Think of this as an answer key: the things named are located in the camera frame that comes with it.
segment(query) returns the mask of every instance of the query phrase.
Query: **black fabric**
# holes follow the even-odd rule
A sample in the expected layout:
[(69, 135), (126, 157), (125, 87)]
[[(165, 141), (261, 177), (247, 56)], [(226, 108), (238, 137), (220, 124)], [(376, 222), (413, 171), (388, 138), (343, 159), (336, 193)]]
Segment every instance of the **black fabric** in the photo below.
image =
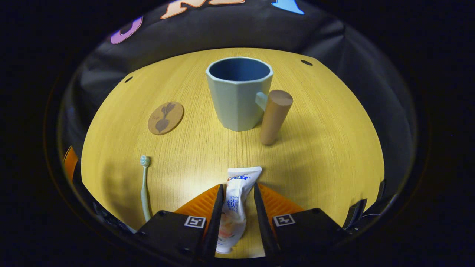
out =
[(199, 8), (182, 4), (188, 8), (185, 12), (161, 19), (167, 11), (164, 5), (145, 14), (142, 25), (123, 42), (113, 45), (107, 36), (84, 60), (67, 88), (60, 115), (62, 151), (72, 145), (81, 158), (96, 111), (132, 71), (206, 49), (278, 49), (318, 59), (355, 94), (380, 139), (387, 182), (384, 196), (394, 194), (409, 170), (416, 145), (411, 98), (397, 70), (365, 37), (315, 6), (296, 1), (305, 12), (300, 15), (271, 2), (204, 3)]

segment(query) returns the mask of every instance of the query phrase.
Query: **wooden table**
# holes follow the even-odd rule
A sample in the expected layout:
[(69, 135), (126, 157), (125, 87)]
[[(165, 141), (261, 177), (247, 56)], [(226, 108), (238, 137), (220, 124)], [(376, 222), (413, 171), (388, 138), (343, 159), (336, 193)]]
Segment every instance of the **wooden table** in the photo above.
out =
[[(220, 124), (214, 111), (205, 70), (213, 61), (237, 56), (269, 63), (271, 90), (294, 98), (270, 147), (260, 143), (259, 126), (234, 132)], [(183, 119), (171, 132), (154, 135), (147, 128), (149, 116), (168, 101), (183, 104)], [(82, 179), (106, 209), (135, 229), (145, 223), (141, 155), (151, 157), (153, 214), (175, 211), (226, 183), (230, 167), (262, 166), (259, 182), (304, 209), (321, 208), (342, 226), (351, 205), (364, 198), (366, 207), (375, 202), (384, 178), (378, 136), (349, 88), (312, 57), (269, 49), (225, 48), (168, 58), (127, 75), (103, 102), (85, 139)], [(265, 255), (253, 195), (245, 203), (242, 239), (231, 254), (217, 257)]]

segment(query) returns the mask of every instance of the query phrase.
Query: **orange object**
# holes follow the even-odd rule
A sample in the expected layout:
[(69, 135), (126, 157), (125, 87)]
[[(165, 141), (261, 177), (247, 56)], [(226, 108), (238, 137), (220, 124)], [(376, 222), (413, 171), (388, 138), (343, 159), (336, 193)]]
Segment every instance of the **orange object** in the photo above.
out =
[(275, 192), (274, 190), (264, 186), (260, 183), (257, 183), (259, 186), (259, 191), (261, 191), (262, 201), (264, 202), (264, 207), (267, 213), (267, 219), (269, 220), (270, 227), (274, 232), (275, 238), (277, 238), (276, 230), (272, 224), (272, 219), (277, 215), (284, 215), (289, 213), (296, 213), (304, 211), (302, 207), (293, 203), (291, 200), (286, 199), (281, 194)]
[(175, 213), (196, 216), (196, 217), (206, 217), (206, 227), (203, 234), (203, 237), (208, 231), (208, 225), (211, 221), (211, 215), (213, 213), (214, 203), (218, 195), (220, 184), (204, 191), (197, 197), (188, 201), (185, 205), (179, 207)]
[(64, 155), (63, 163), (64, 169), (66, 171), (66, 176), (72, 182), (74, 169), (76, 168), (77, 164), (77, 155), (76, 152), (74, 152), (72, 146), (69, 146), (69, 148), (67, 149), (66, 155)]

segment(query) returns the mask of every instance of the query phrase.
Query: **mug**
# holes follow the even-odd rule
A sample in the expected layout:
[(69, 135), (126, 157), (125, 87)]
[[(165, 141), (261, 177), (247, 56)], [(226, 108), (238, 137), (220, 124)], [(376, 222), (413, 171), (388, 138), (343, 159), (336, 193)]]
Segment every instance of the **mug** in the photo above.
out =
[(221, 124), (240, 132), (262, 119), (272, 76), (269, 64), (250, 57), (227, 57), (206, 69), (214, 109)]

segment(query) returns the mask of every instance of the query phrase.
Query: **white toothpaste tube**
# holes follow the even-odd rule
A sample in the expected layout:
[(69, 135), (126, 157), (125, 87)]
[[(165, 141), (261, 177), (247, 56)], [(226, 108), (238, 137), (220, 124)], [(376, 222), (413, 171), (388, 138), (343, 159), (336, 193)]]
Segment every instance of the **white toothpaste tube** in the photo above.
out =
[(262, 168), (229, 168), (226, 198), (224, 199), (221, 222), (219, 224), (218, 245), (216, 252), (230, 253), (237, 244), (246, 228), (244, 201), (254, 183), (261, 174)]

